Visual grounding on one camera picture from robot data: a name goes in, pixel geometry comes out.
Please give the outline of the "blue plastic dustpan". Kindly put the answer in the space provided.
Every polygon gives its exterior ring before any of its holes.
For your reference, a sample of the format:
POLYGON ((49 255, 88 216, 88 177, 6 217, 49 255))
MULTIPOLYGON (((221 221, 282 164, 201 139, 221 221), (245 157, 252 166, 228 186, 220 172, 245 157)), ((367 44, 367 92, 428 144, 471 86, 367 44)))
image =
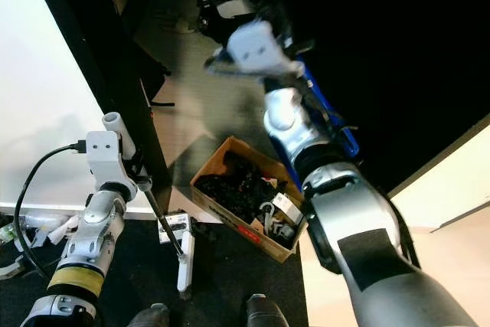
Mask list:
POLYGON ((305 85, 307 85, 307 90, 312 94, 312 106, 322 114, 322 120, 328 125, 328 131, 332 134, 332 138, 343 146, 347 155, 356 158, 358 152, 360 152, 360 146, 353 134, 357 130, 357 126, 348 124, 346 119, 334 109, 321 88, 319 88, 315 76, 305 66, 305 61, 301 60, 300 64, 303 67, 303 80, 305 85))

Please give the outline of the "black bag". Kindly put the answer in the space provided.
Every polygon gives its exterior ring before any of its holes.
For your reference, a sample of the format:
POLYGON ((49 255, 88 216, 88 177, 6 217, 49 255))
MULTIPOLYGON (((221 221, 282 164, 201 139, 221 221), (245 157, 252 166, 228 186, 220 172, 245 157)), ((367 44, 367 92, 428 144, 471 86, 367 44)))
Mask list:
POLYGON ((224 46, 238 27, 252 22, 266 0, 197 0, 198 30, 224 46))

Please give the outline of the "grey robot leg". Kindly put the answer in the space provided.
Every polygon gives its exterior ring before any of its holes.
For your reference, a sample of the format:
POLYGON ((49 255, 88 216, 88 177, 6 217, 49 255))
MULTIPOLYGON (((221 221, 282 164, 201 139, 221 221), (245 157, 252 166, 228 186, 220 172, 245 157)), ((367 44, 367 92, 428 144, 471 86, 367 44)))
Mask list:
POLYGON ((283 311, 265 293, 250 296, 246 312, 246 327, 289 327, 283 311))
POLYGON ((154 303, 136 313, 126 327, 169 327, 171 310, 164 303, 154 303))

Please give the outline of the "open cardboard box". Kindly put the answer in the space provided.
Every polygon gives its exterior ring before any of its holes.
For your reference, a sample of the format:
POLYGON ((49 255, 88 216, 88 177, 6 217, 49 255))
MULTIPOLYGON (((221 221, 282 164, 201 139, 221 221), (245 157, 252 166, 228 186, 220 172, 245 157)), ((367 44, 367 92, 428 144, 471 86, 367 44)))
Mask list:
POLYGON ((277 263, 284 263, 296 253, 305 230, 303 197, 297 184, 279 160, 231 136, 192 178, 191 198, 277 263), (260 211, 265 201, 272 201, 280 209, 277 216, 292 226, 266 233, 260 211))

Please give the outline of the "grey robot left leg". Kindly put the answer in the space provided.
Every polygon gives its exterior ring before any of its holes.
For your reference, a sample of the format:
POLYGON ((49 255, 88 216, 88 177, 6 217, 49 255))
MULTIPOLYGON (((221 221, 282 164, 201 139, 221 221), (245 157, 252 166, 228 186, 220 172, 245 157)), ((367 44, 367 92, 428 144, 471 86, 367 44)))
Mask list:
POLYGON ((164 303, 154 303, 136 313, 126 327, 169 327, 171 310, 164 303))

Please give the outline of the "clear plastic bottle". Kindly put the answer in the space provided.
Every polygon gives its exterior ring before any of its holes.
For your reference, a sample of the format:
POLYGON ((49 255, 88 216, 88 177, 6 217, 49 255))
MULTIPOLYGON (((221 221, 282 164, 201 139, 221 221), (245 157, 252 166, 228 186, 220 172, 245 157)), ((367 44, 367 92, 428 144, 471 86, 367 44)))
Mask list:
POLYGON ((0 227, 0 244, 9 244, 17 238, 17 229, 15 229, 15 223, 13 221, 0 227))

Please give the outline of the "grey robot right leg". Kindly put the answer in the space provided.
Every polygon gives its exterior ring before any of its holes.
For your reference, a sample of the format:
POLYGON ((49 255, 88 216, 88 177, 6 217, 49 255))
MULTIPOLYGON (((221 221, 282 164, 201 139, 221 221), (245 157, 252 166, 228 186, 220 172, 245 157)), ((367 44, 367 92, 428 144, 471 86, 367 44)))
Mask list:
POLYGON ((289 327, 283 311, 265 293, 250 296, 246 312, 246 327, 289 327))

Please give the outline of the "grey plastic clip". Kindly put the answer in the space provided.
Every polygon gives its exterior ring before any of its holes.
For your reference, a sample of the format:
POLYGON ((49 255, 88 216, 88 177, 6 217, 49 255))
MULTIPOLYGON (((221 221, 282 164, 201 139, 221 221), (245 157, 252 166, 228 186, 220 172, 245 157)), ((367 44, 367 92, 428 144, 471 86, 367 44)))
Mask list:
POLYGON ((283 227, 292 226, 288 220, 277 216, 280 209, 272 201, 263 202, 260 205, 260 211, 263 212, 263 226, 266 233, 279 232, 283 227))

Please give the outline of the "black floor mat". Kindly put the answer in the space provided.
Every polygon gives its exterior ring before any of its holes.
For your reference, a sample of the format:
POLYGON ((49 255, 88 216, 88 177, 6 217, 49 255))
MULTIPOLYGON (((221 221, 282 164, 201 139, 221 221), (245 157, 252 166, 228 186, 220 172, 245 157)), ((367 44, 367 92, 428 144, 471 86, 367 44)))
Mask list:
POLYGON ((290 327, 309 327, 303 271, 298 257, 273 260, 223 224, 201 224, 195 235, 188 299, 176 291, 174 247, 160 244, 156 223, 126 220, 96 303, 96 316, 43 317, 28 321, 47 280, 35 273, 1 282, 1 327, 125 327, 155 303, 169 309, 172 327, 243 327, 247 300, 262 293, 290 327))

